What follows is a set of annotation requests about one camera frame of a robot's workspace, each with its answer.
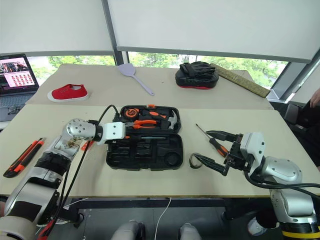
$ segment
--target table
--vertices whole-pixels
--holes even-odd
[[[73,118],[98,119],[104,106],[27,104],[0,134],[1,172],[33,141],[46,137],[45,146],[28,167],[15,178],[0,177],[0,194],[9,195],[26,172],[36,163],[43,150],[57,137],[63,126]],[[141,171],[114,170],[106,164],[107,146],[93,145],[83,161],[71,197],[266,197],[269,191],[246,182],[243,173],[231,169],[228,176],[207,168],[192,169],[188,158],[198,152],[222,164],[223,158],[212,149],[208,139],[195,126],[204,130],[231,133],[260,131],[266,142],[265,156],[288,158],[302,170],[303,181],[320,183],[320,173],[298,140],[275,110],[227,110],[180,108],[184,163],[177,170]],[[110,122],[108,112],[103,123]],[[223,143],[227,149],[230,142]],[[75,156],[70,176],[73,176],[82,151]],[[320,194],[320,189],[310,189]]]
[[[62,64],[27,104],[57,105],[48,100],[48,92],[66,84],[84,84],[90,94],[88,100],[59,103],[59,105],[155,104],[194,109],[273,110],[266,98],[223,77],[219,78],[213,89],[181,88],[176,84],[176,72],[176,68],[137,67],[136,76],[155,93],[155,96],[151,96],[133,78],[123,76],[115,66]],[[250,78],[247,71],[234,72]]]

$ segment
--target red shoe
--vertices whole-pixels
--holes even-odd
[[[89,94],[83,84],[67,84],[48,93],[48,99],[55,103],[82,101],[89,98]]]

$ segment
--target orange-handled pliers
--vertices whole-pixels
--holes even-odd
[[[125,122],[124,125],[126,127],[133,127],[134,129],[150,129],[155,128],[156,126],[142,126],[144,124],[157,124],[157,121],[155,120],[135,120],[134,122]]]

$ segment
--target white shoe sole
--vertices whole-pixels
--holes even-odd
[[[52,92],[54,90],[51,90],[50,92],[48,92],[47,96],[48,96],[48,99],[52,102],[55,102],[55,103],[65,103],[65,102],[73,102],[73,101],[84,101],[84,100],[87,100],[89,98],[89,93],[87,93],[85,96],[82,96],[82,97],[77,97],[77,98],[68,98],[68,99],[55,99],[53,96],[52,96]]]

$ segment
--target white cable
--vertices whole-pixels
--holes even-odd
[[[70,203],[70,204],[68,204],[68,205],[65,205],[64,208],[65,208],[65,207],[69,207],[69,206],[71,206],[72,204],[76,204],[76,203],[78,203],[78,202],[81,202],[81,201],[83,201],[83,200],[87,200],[87,199],[88,199],[88,197],[83,198],[83,199],[80,199],[80,200],[78,200],[78,201],[75,201],[75,202],[73,202],[73,203]]]
[[[37,235],[38,232],[39,232],[44,226],[45,226],[45,225],[42,225],[42,226],[38,229],[38,231],[36,231],[35,235]]]
[[[64,224],[67,224],[67,223],[69,223],[69,221],[59,221],[59,219],[58,219],[55,224],[64,225]]]
[[[168,205],[166,206],[165,210],[163,211],[163,213],[161,214],[161,216],[160,216],[159,219],[158,219],[158,222],[157,222],[156,228],[155,228],[154,240],[156,240],[156,238],[157,238],[157,231],[158,231],[158,225],[159,225],[160,219],[162,218],[162,216],[163,216],[163,215],[165,214],[165,212],[167,211],[167,209],[168,209],[168,207],[169,207],[169,205],[170,205],[170,203],[171,203],[171,199],[172,199],[172,197],[170,197],[170,200],[169,200]]]

